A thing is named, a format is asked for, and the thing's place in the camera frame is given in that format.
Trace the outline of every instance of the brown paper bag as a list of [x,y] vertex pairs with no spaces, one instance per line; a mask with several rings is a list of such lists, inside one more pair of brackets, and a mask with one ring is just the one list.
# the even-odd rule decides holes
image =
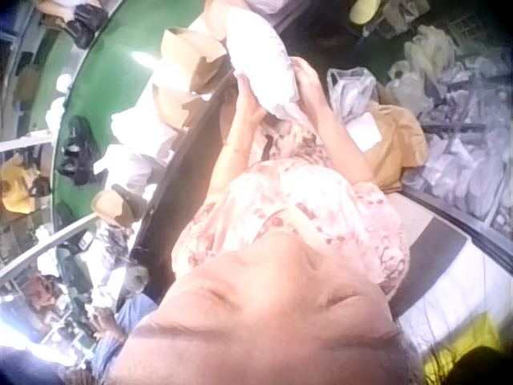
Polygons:
[[215,38],[186,28],[169,28],[160,46],[164,59],[180,68],[189,91],[196,92],[218,72],[226,50]]
[[159,118],[172,128],[179,130],[191,127],[202,115],[207,102],[201,95],[170,88],[153,86]]
[[401,188],[403,168],[427,162],[426,137],[415,116],[405,108],[378,106],[371,108],[370,113],[382,141],[366,151],[365,156],[378,187],[384,193],[393,193]]
[[135,223],[134,214],[128,203],[113,190],[100,191],[91,202],[92,210],[102,221],[130,229]]

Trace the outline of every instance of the closed eye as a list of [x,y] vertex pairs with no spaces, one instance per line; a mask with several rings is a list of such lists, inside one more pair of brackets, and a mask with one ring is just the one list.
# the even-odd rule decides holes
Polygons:
[[361,295],[352,290],[344,291],[344,292],[335,292],[334,294],[332,294],[328,297],[328,299],[326,300],[326,302],[324,304],[324,307],[326,309],[329,309],[330,307],[334,307],[341,302],[344,302],[350,298],[356,298],[356,297],[361,297]]

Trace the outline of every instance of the pile of bags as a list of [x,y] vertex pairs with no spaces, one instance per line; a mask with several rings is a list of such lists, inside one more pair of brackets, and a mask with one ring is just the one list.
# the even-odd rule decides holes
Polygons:
[[511,51],[458,60],[447,35],[420,27],[405,54],[387,88],[429,130],[430,156],[402,183],[481,221],[493,216],[491,225],[510,235]]

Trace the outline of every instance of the eyebrow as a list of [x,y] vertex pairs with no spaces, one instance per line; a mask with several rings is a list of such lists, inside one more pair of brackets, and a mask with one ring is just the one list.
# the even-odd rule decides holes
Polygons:
[[328,351],[339,351],[340,349],[358,347],[363,349],[382,349],[394,343],[394,340],[401,334],[401,331],[393,331],[380,337],[366,337],[361,335],[339,335],[323,341],[321,347]]

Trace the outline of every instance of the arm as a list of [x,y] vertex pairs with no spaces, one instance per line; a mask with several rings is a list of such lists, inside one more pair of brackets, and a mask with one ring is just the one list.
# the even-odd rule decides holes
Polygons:
[[317,129],[335,170],[351,184],[372,182],[372,169],[328,105],[317,72],[301,58],[293,58],[293,66],[301,94],[301,109]]
[[235,117],[212,172],[207,199],[222,194],[232,180],[248,168],[255,131],[265,117],[265,110],[252,94],[247,78],[238,75],[237,82],[239,97]]

